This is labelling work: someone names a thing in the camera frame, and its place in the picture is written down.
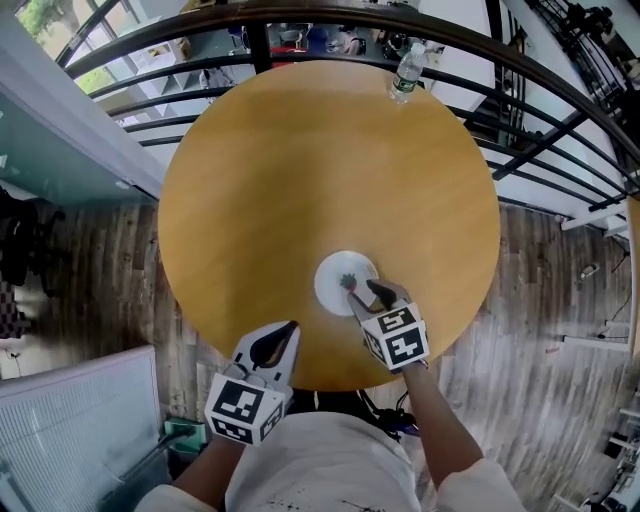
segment table top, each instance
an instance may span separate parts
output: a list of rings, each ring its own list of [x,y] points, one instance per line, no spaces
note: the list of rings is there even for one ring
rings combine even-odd
[[[430,359],[473,320],[500,244],[491,174],[429,92],[390,100],[392,77],[348,62],[272,69],[219,98],[180,143],[160,201],[161,256],[183,313],[225,356],[244,334],[296,320],[294,387],[395,378],[356,320],[316,299],[318,265],[342,249],[408,289]]]

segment bottle cap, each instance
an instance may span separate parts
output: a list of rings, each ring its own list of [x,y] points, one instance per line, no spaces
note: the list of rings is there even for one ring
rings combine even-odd
[[[411,46],[411,52],[415,53],[416,55],[423,55],[426,51],[427,48],[422,43],[413,43],[413,45]]]

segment forearm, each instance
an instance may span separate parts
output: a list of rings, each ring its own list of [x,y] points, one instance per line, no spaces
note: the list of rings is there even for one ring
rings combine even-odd
[[[410,364],[402,373],[420,429],[427,466],[437,489],[451,473],[464,471],[482,459],[482,451],[453,413],[425,366]]]
[[[215,436],[173,485],[219,510],[244,448],[241,443]]]

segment railing bar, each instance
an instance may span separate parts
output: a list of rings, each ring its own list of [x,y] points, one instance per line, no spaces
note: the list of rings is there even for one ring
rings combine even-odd
[[[620,201],[624,200],[626,197],[631,197],[633,199],[633,197],[630,196],[629,194],[619,194],[617,196],[613,196],[611,199],[607,199],[606,201],[602,201],[600,203],[594,204],[593,206],[590,206],[589,211],[596,212],[598,210],[603,210],[604,208],[607,208],[612,204],[619,203]]]
[[[211,89],[204,89],[202,91],[188,91],[179,92],[176,94],[167,94],[166,96],[158,96],[157,98],[150,98],[148,100],[142,100],[135,103],[129,103],[122,107],[112,108],[107,110],[107,115],[114,117],[127,112],[133,112],[136,110],[142,110],[145,108],[153,107],[155,105],[162,105],[163,103],[175,103],[176,101],[194,100],[198,98],[214,98],[216,96],[222,96],[231,87],[214,87]]]
[[[267,0],[249,3],[203,7],[198,10],[161,20],[108,43],[67,68],[70,76],[76,77],[105,64],[125,53],[139,50],[154,43],[175,39],[207,30],[227,28],[259,22],[287,22],[313,20],[317,23],[354,23],[358,26],[376,27],[407,35],[426,37],[444,45],[472,53],[497,62],[529,80],[550,90],[560,99],[585,112],[600,128],[614,138],[636,161],[640,162],[640,149],[591,100],[575,87],[550,72],[540,63],[523,56],[489,37],[473,30],[424,14],[404,12],[376,4],[355,7],[338,0],[325,0],[322,4],[313,1],[281,0],[273,4]]]
[[[579,167],[582,167],[585,171],[587,171],[590,174],[593,174],[596,178],[604,181],[607,185],[609,185],[610,187],[616,189],[618,192],[620,192],[622,194],[626,194],[627,193],[627,191],[624,188],[622,188],[620,185],[618,185],[615,181],[611,180],[610,178],[607,178],[600,171],[594,169],[589,164],[583,162],[578,157],[573,156],[571,153],[565,151],[564,149],[560,149],[560,148],[558,148],[556,146],[551,146],[548,149],[552,153],[555,153],[558,156],[566,158],[567,160],[569,160],[569,162],[571,162],[571,163],[573,163],[573,164],[575,164],[575,165],[577,165]]]
[[[347,62],[357,62],[361,64],[369,64],[371,66],[376,66],[382,69],[386,69],[389,71],[395,71],[398,67],[398,63],[394,61],[389,61],[387,59],[372,59],[368,57],[357,57],[346,55],[343,53],[326,53],[322,55],[309,55],[304,53],[278,53],[273,54],[271,59],[274,62],[304,62],[308,60],[341,60]],[[487,87],[486,85],[479,84],[477,82],[473,82],[472,80],[468,80],[466,78],[462,78],[456,75],[452,75],[450,73],[445,73],[443,71],[438,71],[436,69],[424,68],[422,71],[423,78],[429,78],[432,80],[445,82],[451,85],[455,85],[456,87],[460,87],[462,89],[468,89],[470,91],[478,92],[480,94],[484,94],[485,96],[489,96],[493,99],[504,101],[517,107],[525,112],[549,123],[551,126],[560,126],[562,121],[559,121],[553,116],[550,116],[546,112],[543,112],[536,107],[525,103],[522,100],[517,98],[512,98],[508,94],[505,94],[502,91],[497,91],[496,89],[492,89],[491,87]]]
[[[264,23],[251,22],[247,23],[245,27],[256,75],[269,71],[271,69],[271,45],[267,26]]]
[[[120,80],[115,84],[107,85],[105,87],[102,87],[101,89],[98,89],[97,91],[90,93],[89,97],[95,99],[99,96],[104,96],[105,94],[109,94],[110,92],[117,91],[118,89],[124,89],[125,87],[130,87],[132,85],[139,84],[140,82],[146,82],[147,80],[153,80],[154,78],[161,78],[163,76],[176,75],[178,73],[187,73],[189,71],[195,71],[205,68],[235,66],[238,64],[251,64],[252,62],[253,60],[251,58],[251,55],[249,54],[228,55],[223,57],[212,57],[209,59],[182,62],[180,64],[167,66],[166,68],[156,69],[155,71],[149,71],[148,73],[143,73],[142,75],[132,76],[131,78]]]
[[[513,158],[500,169],[494,179],[501,180],[511,172],[515,171],[522,164],[527,163],[534,156],[539,155],[544,150],[549,149],[553,144],[567,135],[574,128],[586,121],[587,116],[583,112],[575,111],[563,121],[562,126],[552,128],[545,133],[540,142],[534,146],[530,146],[522,152],[519,157]]]
[[[573,217],[569,216],[569,215],[564,215],[562,213],[559,212],[554,212],[553,210],[548,210],[547,208],[543,208],[541,206],[535,206],[531,203],[525,203],[524,201],[518,201],[517,199],[509,199],[508,197],[504,197],[504,196],[498,196],[498,201],[501,203],[505,203],[505,204],[510,204],[513,206],[519,206],[520,208],[527,208],[529,210],[534,210],[540,213],[544,213],[546,215],[562,215],[563,217],[572,220]]]
[[[543,185],[545,187],[549,187],[549,188],[551,188],[553,190],[556,190],[558,192],[562,192],[563,194],[567,194],[569,196],[575,197],[576,199],[579,199],[580,201],[584,201],[585,203],[588,203],[590,205],[598,204],[593,199],[589,199],[588,197],[585,197],[582,194],[579,194],[578,192],[574,192],[573,190],[565,188],[562,185],[557,185],[556,183],[553,183],[552,181],[548,181],[548,180],[545,180],[543,178],[538,178],[537,176],[533,176],[532,174],[527,174],[527,173],[524,173],[522,171],[513,171],[511,173],[511,176],[515,176],[517,178],[522,178],[522,179],[525,179],[525,180],[533,181],[534,183],[537,183],[538,185]]]
[[[138,142],[143,148],[150,146],[161,146],[163,144],[180,144],[184,135],[174,135],[172,137],[158,137],[157,139],[139,140]]]
[[[520,157],[520,156],[522,156],[522,152],[521,151],[511,150],[511,148],[507,148],[505,146],[502,146],[501,144],[496,144],[494,142],[485,141],[484,139],[479,139],[477,137],[474,137],[474,139],[476,139],[476,144],[478,144],[478,146],[480,146],[480,147],[486,147],[486,149],[491,149],[493,151],[498,151],[500,153],[503,153],[505,155],[509,155],[509,156],[512,156],[512,157]],[[584,163],[582,160],[580,160],[579,158],[573,156],[572,154],[568,153],[567,151],[565,151],[563,149],[560,149],[560,148],[557,148],[556,146],[551,146],[551,147],[549,147],[547,149],[549,151],[551,151],[552,153],[555,153],[556,155],[567,159],[569,162],[571,162],[571,163],[573,163],[575,165],[578,165],[579,167],[582,167],[584,170],[586,170],[590,174],[593,174],[595,177],[597,177],[598,179],[602,180],[604,183],[606,183],[610,187],[614,188],[618,192],[623,193],[623,194],[627,193],[627,191],[624,188],[622,188],[620,185],[618,185],[616,182],[614,182],[613,180],[607,178],[604,174],[602,174],[601,172],[597,171],[596,169],[594,169],[590,165]]]
[[[502,144],[498,144],[497,142],[491,142],[490,140],[482,139],[480,137],[473,137],[473,140],[476,141],[478,147],[490,149],[491,151],[495,151],[496,153],[502,153],[503,155],[508,156],[518,156],[520,151],[516,151],[515,149],[511,149],[510,147],[503,146]]]
[[[575,140],[580,142],[583,146],[587,147],[591,151],[593,151],[596,155],[602,158],[605,162],[607,162],[611,167],[614,167],[620,174],[624,175],[625,170],[620,166],[620,164],[614,160],[612,157],[607,155],[604,151],[602,151],[598,146],[596,146],[593,142],[587,140],[584,136],[579,133],[573,131],[569,133],[569,137],[573,137]]]
[[[489,126],[497,130],[504,130],[505,132],[513,133],[514,135],[518,135],[523,139],[527,139],[534,143],[540,142],[540,137],[524,132],[522,130],[518,130],[517,128],[509,126],[507,123],[503,123],[502,121],[498,121],[493,117],[479,114],[477,112],[469,112],[468,110],[464,110],[458,107],[452,107],[450,105],[446,105],[446,107],[457,117],[462,117],[463,119],[468,119],[479,124],[484,124],[485,126]]]
[[[485,149],[489,149],[491,151],[495,151],[497,153],[502,153],[504,155],[509,155],[509,156],[513,156],[513,157],[518,157],[522,154],[521,151],[516,151],[514,149],[511,149],[509,147],[503,146],[501,144],[496,144],[495,142],[491,142],[491,141],[487,141],[484,139],[480,139],[478,137],[474,137],[476,144],[479,147],[483,147]],[[591,185],[590,183],[583,181],[561,169],[559,169],[558,167],[555,167],[551,164],[548,164],[547,162],[543,162],[542,160],[538,160],[537,158],[532,158],[531,161],[529,162],[531,165],[535,165],[536,167],[540,167],[541,169],[545,169],[546,171],[549,171],[557,176],[560,176],[561,178],[564,178],[566,180],[572,181],[573,183],[575,183],[576,185],[579,185],[581,187],[586,188],[587,190],[593,192],[594,194],[598,194],[599,196],[602,196],[606,199],[610,199],[612,196],[610,194],[607,194],[606,192],[603,192],[601,190],[599,190],[597,187]]]
[[[148,123],[138,123],[138,124],[125,126],[124,131],[127,133],[134,133],[142,130],[151,130],[153,128],[164,128],[165,126],[191,124],[191,123],[195,123],[198,117],[200,116],[179,116],[179,117],[169,117],[167,119],[157,119],[156,121],[149,121]]]
[[[106,0],[105,3],[98,7],[58,54],[56,64],[64,68],[76,53],[78,47],[84,43],[93,29],[104,20],[105,16],[109,14],[111,9],[113,9],[119,1],[120,0]]]

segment white shirt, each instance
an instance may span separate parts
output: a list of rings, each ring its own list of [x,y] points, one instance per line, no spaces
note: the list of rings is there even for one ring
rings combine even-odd
[[[211,68],[208,71],[208,79],[204,74],[204,70],[200,71],[200,75],[198,76],[200,89],[213,89],[216,87],[228,87],[230,85],[235,85],[233,77],[223,68]]]
[[[247,447],[226,494],[229,512],[420,512],[402,447],[364,421],[331,412],[287,416],[260,447]],[[440,512],[524,512],[502,468],[482,459],[449,475]],[[215,512],[172,486],[136,512]]]

